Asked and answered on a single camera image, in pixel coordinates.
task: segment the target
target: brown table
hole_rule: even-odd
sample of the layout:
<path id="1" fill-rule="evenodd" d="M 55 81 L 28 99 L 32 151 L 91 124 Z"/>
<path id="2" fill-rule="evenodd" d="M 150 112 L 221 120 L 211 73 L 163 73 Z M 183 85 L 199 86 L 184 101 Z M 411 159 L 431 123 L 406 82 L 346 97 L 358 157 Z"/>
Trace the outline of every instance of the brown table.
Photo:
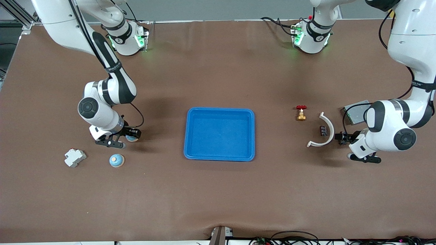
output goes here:
<path id="1" fill-rule="evenodd" d="M 436 120 L 416 130 L 411 150 L 380 152 L 379 165 L 347 160 L 350 150 L 336 142 L 306 148 L 325 140 L 320 112 L 339 131 L 342 106 L 409 87 L 406 68 L 378 41 L 379 24 L 338 21 L 315 55 L 263 22 L 150 26 L 149 51 L 120 57 L 146 118 L 143 137 L 125 150 L 95 145 L 77 113 L 84 85 L 106 78 L 97 59 L 33 27 L 0 93 L 0 242 L 204 239 L 218 225 L 235 236 L 435 237 Z M 305 122 L 295 120 L 299 104 L 308 106 Z M 252 109 L 254 160 L 185 159 L 194 106 Z M 130 105 L 115 109 L 140 121 Z M 74 169 L 64 163 L 70 148 L 88 155 Z M 109 165 L 114 153 L 123 167 Z"/>

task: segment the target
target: valve with red handle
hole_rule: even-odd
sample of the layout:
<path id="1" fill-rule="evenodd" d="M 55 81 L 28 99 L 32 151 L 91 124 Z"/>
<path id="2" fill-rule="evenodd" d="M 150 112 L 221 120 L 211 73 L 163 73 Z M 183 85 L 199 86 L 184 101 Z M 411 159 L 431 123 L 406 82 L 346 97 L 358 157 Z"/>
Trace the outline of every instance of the valve with red handle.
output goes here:
<path id="1" fill-rule="evenodd" d="M 305 105 L 297 105 L 295 107 L 295 109 L 299 110 L 298 116 L 297 116 L 297 121 L 304 121 L 304 120 L 306 120 L 306 116 L 304 115 L 303 110 L 307 109 L 307 106 L 305 106 Z"/>

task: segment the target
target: brown tabletop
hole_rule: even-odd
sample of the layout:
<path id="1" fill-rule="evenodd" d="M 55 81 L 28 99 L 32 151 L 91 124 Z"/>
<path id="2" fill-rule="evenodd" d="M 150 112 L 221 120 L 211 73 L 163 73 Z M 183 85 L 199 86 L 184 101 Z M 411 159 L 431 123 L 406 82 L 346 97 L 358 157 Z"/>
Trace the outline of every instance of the brown tabletop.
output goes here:
<path id="1" fill-rule="evenodd" d="M 77 113 L 85 84 L 107 77 L 97 59 L 33 27 L 0 93 L 0 242 L 204 239 L 218 225 L 247 237 L 435 237 L 436 120 L 416 130 L 407 152 L 379 152 L 379 165 L 347 160 L 336 142 L 306 148 L 325 140 L 321 112 L 340 131 L 344 105 L 408 89 L 410 74 L 379 43 L 379 24 L 338 21 L 315 55 L 270 23 L 149 26 L 149 51 L 120 56 L 146 120 L 124 150 L 95 145 Z M 300 104 L 305 122 L 295 120 Z M 186 159 L 186 114 L 196 106 L 252 109 L 254 160 Z M 140 122 L 130 105 L 114 109 Z M 88 156 L 76 168 L 64 163 L 70 148 Z M 126 159 L 121 168 L 108 163 L 114 153 Z"/>

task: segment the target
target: yellow object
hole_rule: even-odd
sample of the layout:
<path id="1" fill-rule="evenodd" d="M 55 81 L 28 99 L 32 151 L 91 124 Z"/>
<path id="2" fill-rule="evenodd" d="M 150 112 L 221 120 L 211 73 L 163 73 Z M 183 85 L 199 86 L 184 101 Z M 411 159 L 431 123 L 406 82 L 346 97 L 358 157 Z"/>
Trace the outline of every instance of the yellow object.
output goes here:
<path id="1" fill-rule="evenodd" d="M 306 116 L 303 113 L 303 110 L 300 110 L 300 112 L 298 113 L 298 117 L 297 117 L 297 121 L 304 121 L 306 120 Z"/>

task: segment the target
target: blue tray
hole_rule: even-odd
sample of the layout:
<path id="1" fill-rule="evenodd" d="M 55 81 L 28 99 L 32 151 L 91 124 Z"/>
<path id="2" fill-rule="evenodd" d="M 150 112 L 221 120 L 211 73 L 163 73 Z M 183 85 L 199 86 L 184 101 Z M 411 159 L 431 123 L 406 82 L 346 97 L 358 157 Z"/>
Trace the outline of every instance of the blue tray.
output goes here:
<path id="1" fill-rule="evenodd" d="M 188 111 L 185 157 L 248 162 L 254 158 L 254 113 L 250 109 L 193 107 Z"/>

